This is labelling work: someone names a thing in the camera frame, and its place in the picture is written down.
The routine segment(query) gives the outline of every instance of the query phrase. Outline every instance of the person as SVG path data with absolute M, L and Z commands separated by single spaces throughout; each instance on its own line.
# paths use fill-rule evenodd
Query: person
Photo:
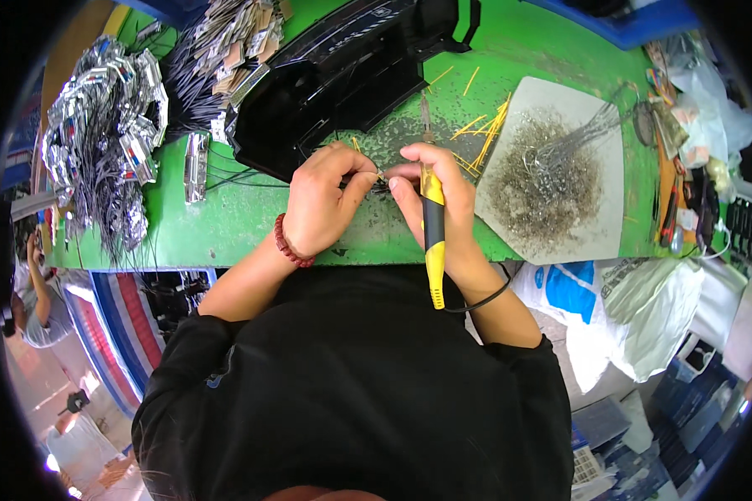
M 412 144 L 401 155 L 411 163 L 386 176 L 419 243 L 417 162 L 442 183 L 447 306 L 501 289 L 451 152 Z M 570 498 L 560 367 L 510 289 L 471 311 L 481 346 L 464 315 L 433 308 L 423 266 L 301 267 L 341 236 L 377 178 L 341 143 L 315 152 L 281 223 L 173 334 L 131 429 L 142 469 L 157 472 L 146 477 L 154 498 Z
M 111 445 L 88 415 L 66 410 L 46 439 L 65 487 L 82 499 L 150 499 L 133 454 L 124 456 Z
M 70 311 L 64 303 L 57 276 L 48 280 L 39 269 L 41 249 L 37 245 L 38 230 L 28 237 L 29 286 L 23 296 L 11 295 L 14 331 L 6 337 L 20 334 L 22 340 L 34 348 L 48 348 L 74 331 Z

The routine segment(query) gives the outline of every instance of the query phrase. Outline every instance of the green tabletop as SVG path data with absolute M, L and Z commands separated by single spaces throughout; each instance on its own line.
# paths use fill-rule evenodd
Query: green tabletop
M 295 2 L 295 15 L 285 25 L 285 35 L 294 38 L 315 19 L 343 4 L 342 0 Z M 460 25 L 455 37 L 467 30 L 467 3 L 461 2 Z M 465 54 L 442 53 L 423 64 L 424 75 L 431 81 L 450 66 L 427 93 L 433 128 L 439 144 L 450 147 L 471 161 L 478 155 L 484 135 L 464 135 L 451 141 L 455 131 L 480 115 L 495 116 L 496 108 L 514 91 L 525 76 L 534 76 L 571 86 L 607 99 L 625 80 L 634 82 L 645 92 L 648 85 L 645 69 L 649 60 L 642 49 L 623 52 L 598 35 L 528 3 L 506 0 L 483 0 L 482 22 Z M 121 39 L 147 24 L 144 15 L 129 16 Z M 467 95 L 463 92 L 476 67 Z M 621 112 L 633 104 L 632 93 L 625 93 Z M 363 153 L 387 168 L 401 162 L 399 149 L 419 140 L 419 96 L 413 96 L 368 134 L 340 131 L 340 139 L 351 143 L 356 136 Z M 624 144 L 624 222 L 620 256 L 650 256 L 662 253 L 652 242 L 652 203 L 658 185 L 656 152 L 643 147 L 636 139 L 632 124 L 622 125 Z M 121 268 L 201 268 L 231 266 L 248 253 L 270 232 L 273 221 L 287 208 L 289 190 L 279 187 L 225 185 L 211 190 L 205 202 L 184 204 L 183 156 L 186 140 L 159 148 L 159 178 L 144 188 L 148 238 Z M 234 160 L 228 147 L 212 144 L 211 166 L 226 170 L 244 168 Z M 247 181 L 279 185 L 266 175 Z M 493 261 L 520 259 L 480 220 L 474 234 L 485 255 Z M 318 255 L 323 265 L 374 265 L 420 263 L 423 253 L 404 224 L 401 212 L 390 194 L 368 195 L 362 202 L 340 240 Z M 70 268 L 110 268 L 100 251 L 99 236 L 87 230 L 78 245 L 64 248 L 59 240 L 51 264 Z

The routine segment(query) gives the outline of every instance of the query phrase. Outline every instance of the hand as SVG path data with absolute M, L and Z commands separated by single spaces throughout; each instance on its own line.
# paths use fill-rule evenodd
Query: hand
M 36 241 L 39 238 L 39 230 L 33 230 L 28 236 L 27 250 L 28 250 L 28 262 L 36 263 L 39 266 L 39 260 L 41 258 L 41 250 L 36 246 Z
M 341 190 L 342 176 L 348 174 L 351 180 Z M 292 251 L 308 258 L 337 241 L 378 178 L 368 157 L 339 141 L 314 152 L 292 174 L 283 224 Z
M 445 148 L 416 143 L 404 146 L 401 156 L 413 162 L 431 164 L 434 174 L 440 179 L 446 201 L 446 273 L 457 281 L 458 276 L 467 273 L 467 266 L 472 260 L 484 259 L 473 235 L 476 188 L 462 177 L 454 156 Z M 419 182 L 420 175 L 420 164 L 397 165 L 385 172 L 390 179 L 390 191 L 406 224 L 423 247 L 423 209 L 413 186 L 414 182 Z

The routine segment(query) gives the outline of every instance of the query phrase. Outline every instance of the forearm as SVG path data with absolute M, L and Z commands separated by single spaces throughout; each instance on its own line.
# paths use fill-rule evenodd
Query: forearm
M 36 291 L 37 297 L 34 311 L 40 324 L 46 326 L 47 317 L 50 315 L 50 296 L 47 295 L 47 285 L 39 271 L 39 265 L 36 264 L 32 256 L 28 256 L 28 270 L 31 282 L 33 283 L 33 290 Z
M 225 321 L 250 320 L 267 308 L 281 282 L 295 269 L 270 233 L 220 277 L 201 301 L 198 313 Z
M 479 250 L 449 275 L 469 306 L 495 293 L 506 281 Z M 541 330 L 535 318 L 510 288 L 487 305 L 471 311 L 471 319 L 485 344 L 497 342 L 523 348 L 541 344 Z

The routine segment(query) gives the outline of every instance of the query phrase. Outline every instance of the bracelet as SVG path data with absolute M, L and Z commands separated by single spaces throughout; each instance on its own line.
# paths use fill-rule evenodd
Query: bracelet
M 287 240 L 284 238 L 284 229 L 282 228 L 283 222 L 284 213 L 281 213 L 276 218 L 276 224 L 273 226 L 273 235 L 276 236 L 276 247 L 278 247 L 283 255 L 287 256 L 287 259 L 292 263 L 295 263 L 295 266 L 298 266 L 299 268 L 308 268 L 309 266 L 312 266 L 315 262 L 315 256 L 312 256 L 309 259 L 298 257 L 292 251 L 290 246 L 287 245 Z

